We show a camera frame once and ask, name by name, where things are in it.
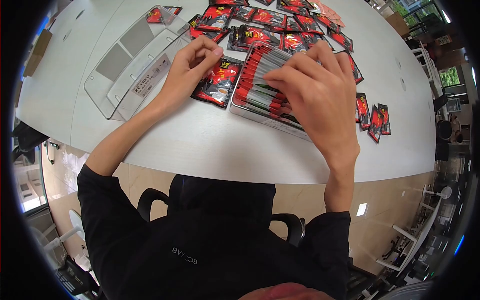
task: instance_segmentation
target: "sleeve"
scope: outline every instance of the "sleeve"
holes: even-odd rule
[[[345,299],[348,281],[348,230],[350,212],[324,213],[305,228],[300,249],[328,274],[331,297]]]
[[[118,177],[98,175],[84,165],[77,184],[85,241],[95,268],[147,222],[130,203]]]

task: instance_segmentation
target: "plastic container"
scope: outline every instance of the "plastic container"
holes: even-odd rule
[[[258,45],[263,45],[272,51],[275,51],[278,53],[280,56],[285,57],[286,60],[291,58],[292,56],[276,47],[273,47],[267,43],[261,42],[261,41],[255,41],[250,45],[250,49],[248,50],[247,57],[245,59],[245,62],[247,61],[248,57],[250,57],[250,54],[252,53],[253,48],[255,48]],[[240,74],[243,73],[245,69],[245,63],[242,66],[242,69],[240,71]],[[267,126],[279,129],[283,132],[287,132],[290,134],[293,134],[301,139],[307,140],[311,142],[312,140],[310,137],[308,137],[307,133],[302,128],[299,128],[297,126],[293,126],[288,122],[279,120],[279,118],[273,114],[269,114],[267,112],[259,112],[258,110],[252,109],[249,107],[249,104],[245,103],[244,101],[240,100],[237,97],[237,86],[241,82],[242,77],[240,76],[239,80],[237,80],[237,84],[235,85],[234,92],[230,98],[230,112],[236,115],[239,115],[241,117],[253,120],[258,123],[265,124]]]
[[[159,22],[147,21],[153,13]],[[127,121],[168,73],[178,50],[191,40],[186,21],[154,6],[115,41],[84,89],[106,119]]]

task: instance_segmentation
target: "office desk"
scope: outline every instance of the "office desk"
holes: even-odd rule
[[[112,43],[156,4],[183,6],[179,16],[202,14],[207,0],[73,1],[58,16],[53,37],[33,77],[27,77],[16,115],[40,132],[91,152],[122,124],[106,120],[84,90],[87,76]],[[361,147],[355,181],[383,180],[433,170],[435,119],[429,81],[402,38],[367,3],[325,0],[353,39],[365,77],[357,86],[373,104],[388,105],[392,135],[376,144],[358,130]],[[252,6],[263,7],[252,0]],[[268,9],[276,10],[275,3]],[[230,25],[243,21],[233,19]],[[329,38],[336,50],[343,48]],[[228,38],[221,43],[227,47]],[[225,51],[244,60],[245,53]],[[160,91],[163,81],[143,106]],[[312,143],[190,100],[149,130],[126,163],[205,178],[265,183],[326,183],[329,170]]]

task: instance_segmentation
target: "tiled floor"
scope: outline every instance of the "tiled floor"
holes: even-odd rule
[[[68,211],[80,213],[77,199],[76,178],[88,154],[67,145],[60,150],[49,148],[52,165],[46,159],[42,148],[42,162],[45,187],[50,209],[59,234],[72,228]],[[115,171],[123,191],[136,207],[140,195],[146,188],[155,188],[168,193],[174,174],[141,168],[121,163]],[[398,233],[392,229],[396,224],[408,226],[415,215],[421,198],[421,189],[432,180],[432,172],[392,180],[372,181],[355,184],[353,202],[350,210],[350,256],[354,264],[364,270],[377,274],[382,266],[375,260],[390,248],[390,240]],[[276,185],[273,213],[293,213],[307,222],[325,212],[323,202],[324,184],[318,185]],[[364,214],[357,216],[359,206]],[[167,206],[155,201],[151,218],[155,219],[167,213]],[[270,229],[280,237],[286,237],[287,228],[281,222],[272,222]],[[75,257],[82,255],[84,241],[76,235],[64,242],[67,252]]]

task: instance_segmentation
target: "ceiling light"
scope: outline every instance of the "ceiling light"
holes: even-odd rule
[[[357,216],[361,216],[365,213],[365,210],[367,209],[367,204],[362,203],[359,205],[359,209],[357,210]]]
[[[477,87],[477,80],[475,79],[475,70],[473,68],[472,68],[472,76],[473,76],[473,83],[475,84],[475,87]]]
[[[450,23],[451,21],[450,21],[450,19],[448,18],[447,14],[446,14],[444,11],[442,11],[442,12],[444,13],[444,17],[445,17],[445,20],[447,21],[447,23]]]

